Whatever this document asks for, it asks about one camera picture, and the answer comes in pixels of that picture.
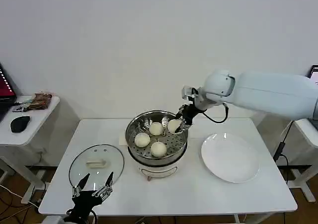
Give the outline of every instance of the white table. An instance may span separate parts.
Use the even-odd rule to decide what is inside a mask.
[[[318,148],[318,131],[317,129],[307,120],[302,119],[294,122],[295,127],[300,131],[300,133],[304,136],[309,145],[314,148]],[[300,154],[297,159],[301,159],[305,157],[306,152],[304,154]],[[300,188],[306,197],[308,202],[315,202],[316,199],[311,192],[309,186],[307,185],[307,181],[314,177],[318,173],[318,159],[312,164],[310,168],[308,168],[302,174],[297,169],[292,169],[292,173],[295,176],[295,180],[288,181],[289,188]]]
[[[17,101],[25,101],[30,98],[31,96],[20,96],[17,98]],[[14,107],[12,107],[0,122],[0,158],[31,183],[21,203],[27,203],[32,195],[33,187],[35,187],[35,190],[43,190],[47,186],[41,181],[45,171],[40,170],[37,175],[34,175],[28,168],[22,165],[19,160],[13,157],[12,153],[6,150],[6,148],[19,147],[32,156],[33,160],[38,160],[37,155],[27,144],[32,140],[59,102],[59,97],[53,96],[48,109],[28,112],[12,112],[12,109],[14,109]],[[13,133],[10,124],[12,120],[20,116],[30,116],[30,122],[23,132]]]
[[[125,159],[122,175],[113,185],[114,192],[94,208],[99,216],[264,214],[248,220],[259,223],[272,213],[297,209],[289,188],[249,118],[230,118],[222,124],[196,119],[189,130],[188,149],[177,173],[150,182],[137,170],[127,147],[118,145],[128,123],[129,120],[82,120],[79,123],[41,203],[40,213],[64,216],[66,210],[74,206],[69,168],[79,153],[98,144],[117,146]],[[228,183],[205,168],[199,155],[201,144],[216,132],[236,134],[254,144],[261,165],[255,179],[242,184]]]

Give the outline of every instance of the steamed bun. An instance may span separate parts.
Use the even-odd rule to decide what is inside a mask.
[[[163,133],[163,126],[159,122],[153,122],[149,127],[149,132],[154,136],[159,136]]]
[[[164,143],[157,141],[151,145],[150,152],[154,157],[164,157],[167,153],[167,147]]]
[[[146,147],[150,142],[150,137],[146,133],[139,133],[135,137],[136,146],[143,148]]]
[[[168,130],[169,130],[169,132],[174,134],[175,130],[180,126],[180,124],[181,124],[181,120],[175,120],[175,119],[170,120],[168,122]]]

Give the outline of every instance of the laptop screen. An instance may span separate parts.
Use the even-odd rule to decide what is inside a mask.
[[[313,69],[311,70],[311,72],[310,72],[310,75],[309,75],[309,78],[311,79],[311,80],[314,80],[314,82],[316,83],[316,84],[318,84],[318,67],[313,67]]]
[[[1,96],[15,96],[13,89],[10,87],[4,73],[0,67],[0,97]]]

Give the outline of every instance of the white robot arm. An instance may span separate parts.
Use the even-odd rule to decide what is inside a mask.
[[[197,114],[224,103],[290,120],[318,118],[318,86],[300,75],[245,72],[231,76],[218,70],[207,77],[203,87],[185,86],[182,98],[193,104],[182,106],[177,114],[183,119],[181,130],[188,129]]]

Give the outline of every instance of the black mouse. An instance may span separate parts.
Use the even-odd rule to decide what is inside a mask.
[[[13,121],[11,121],[11,124],[10,124],[11,131],[13,133],[20,133],[24,131],[29,121],[30,121],[29,116],[20,116],[18,118],[15,118]]]

